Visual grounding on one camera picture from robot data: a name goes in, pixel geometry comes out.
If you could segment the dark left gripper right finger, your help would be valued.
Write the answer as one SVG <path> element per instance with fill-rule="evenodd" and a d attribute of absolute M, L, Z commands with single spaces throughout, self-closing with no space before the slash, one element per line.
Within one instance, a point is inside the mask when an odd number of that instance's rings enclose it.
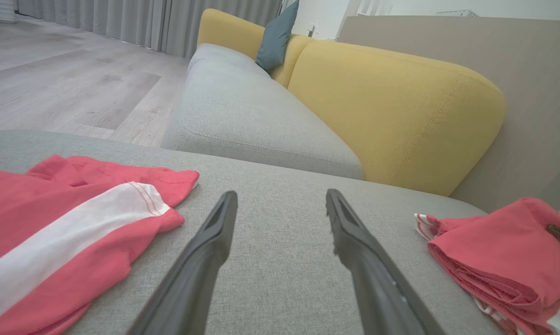
<path fill-rule="evenodd" d="M 326 193 L 334 253 L 352 274 L 366 335 L 443 335 L 444 329 L 337 189 Z"/>

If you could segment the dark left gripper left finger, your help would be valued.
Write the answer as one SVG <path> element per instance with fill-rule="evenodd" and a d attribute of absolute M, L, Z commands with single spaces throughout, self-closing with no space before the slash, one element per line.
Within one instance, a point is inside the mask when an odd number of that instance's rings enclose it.
<path fill-rule="evenodd" d="M 203 335 L 219 269 L 233 242 L 238 196 L 221 195 L 127 331 L 129 335 Z"/>

